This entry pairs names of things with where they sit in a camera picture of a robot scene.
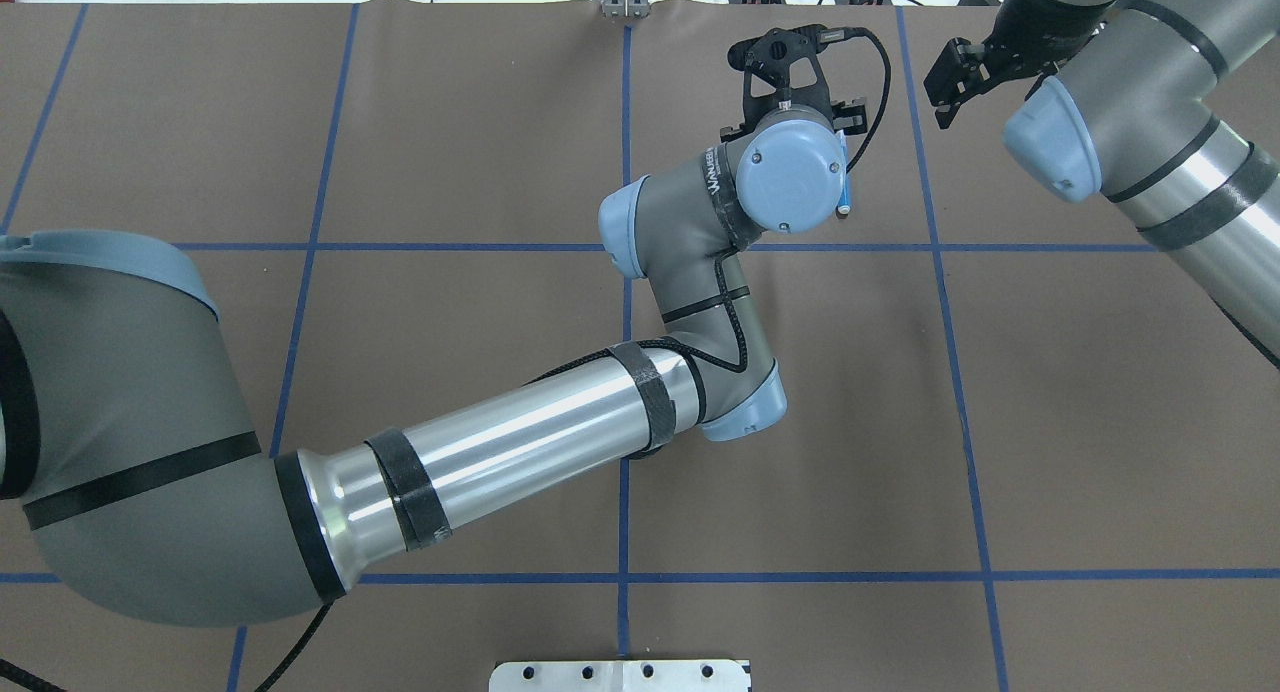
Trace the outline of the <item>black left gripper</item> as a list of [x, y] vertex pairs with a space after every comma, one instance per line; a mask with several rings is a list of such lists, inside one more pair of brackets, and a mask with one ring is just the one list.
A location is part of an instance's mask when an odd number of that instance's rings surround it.
[[736, 127], [722, 127], [719, 130], [719, 139], [744, 139], [744, 137], [751, 136], [751, 133], [759, 130], [767, 116], [788, 113], [788, 110], [790, 113], [796, 113], [796, 110], [799, 110], [799, 113], [813, 113], [824, 118], [832, 130], [852, 133], [852, 136], [864, 136], [869, 127], [867, 98], [854, 98], [852, 101], [835, 101], [835, 104], [818, 105], [800, 104], [800, 101], [788, 101], [788, 104], [781, 104], [781, 101], [765, 101], [765, 104], [760, 105], [751, 104], [750, 109], [744, 113], [742, 122], [736, 124]]

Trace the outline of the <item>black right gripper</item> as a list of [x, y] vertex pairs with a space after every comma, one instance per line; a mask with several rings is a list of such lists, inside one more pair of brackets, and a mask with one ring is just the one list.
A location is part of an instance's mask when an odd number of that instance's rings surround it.
[[991, 40], [950, 38], [924, 78], [924, 90], [941, 130], [948, 130], [959, 109], [1001, 83], [1001, 46]]

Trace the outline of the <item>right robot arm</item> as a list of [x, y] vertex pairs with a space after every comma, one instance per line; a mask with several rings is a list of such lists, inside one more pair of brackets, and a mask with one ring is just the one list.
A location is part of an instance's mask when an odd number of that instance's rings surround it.
[[1277, 159], [1206, 96], [1277, 35], [1279, 0], [1004, 0], [924, 77], [938, 127], [1037, 78], [1004, 146], [1052, 194], [1102, 194], [1271, 363], [1279, 345]]

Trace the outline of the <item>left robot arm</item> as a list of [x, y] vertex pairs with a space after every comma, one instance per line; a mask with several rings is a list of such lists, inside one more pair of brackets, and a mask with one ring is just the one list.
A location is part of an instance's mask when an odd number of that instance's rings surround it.
[[716, 443], [763, 431], [788, 400], [737, 255], [836, 212], [864, 107], [765, 104], [605, 197], [604, 249], [652, 283], [662, 336], [485, 400], [474, 382], [433, 382], [433, 420], [329, 454], [262, 449], [182, 249], [125, 232], [4, 237], [3, 498], [90, 602], [251, 625], [333, 604], [388, 556], [689, 429]]

